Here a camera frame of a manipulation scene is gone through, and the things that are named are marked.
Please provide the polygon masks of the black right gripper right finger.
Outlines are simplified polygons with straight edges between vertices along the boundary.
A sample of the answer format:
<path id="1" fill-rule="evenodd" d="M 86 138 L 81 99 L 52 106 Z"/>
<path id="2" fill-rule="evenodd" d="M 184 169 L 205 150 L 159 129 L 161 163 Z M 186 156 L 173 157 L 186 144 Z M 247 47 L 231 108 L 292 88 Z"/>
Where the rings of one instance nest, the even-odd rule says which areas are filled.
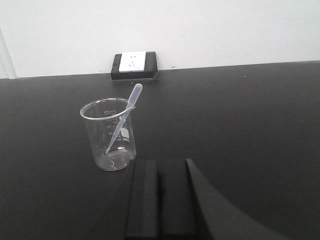
<path id="1" fill-rule="evenodd" d="M 167 158 L 160 164 L 160 232 L 163 240 L 197 240 L 198 229 L 186 161 Z"/>

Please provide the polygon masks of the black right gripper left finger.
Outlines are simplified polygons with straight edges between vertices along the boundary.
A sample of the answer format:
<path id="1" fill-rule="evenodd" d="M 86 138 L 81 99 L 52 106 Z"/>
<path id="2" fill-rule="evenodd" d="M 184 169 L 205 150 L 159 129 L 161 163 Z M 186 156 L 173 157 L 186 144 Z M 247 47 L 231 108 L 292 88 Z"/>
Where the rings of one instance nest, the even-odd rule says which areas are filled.
<path id="1" fill-rule="evenodd" d="M 158 169 L 154 160 L 134 162 L 125 237 L 159 237 Z"/>

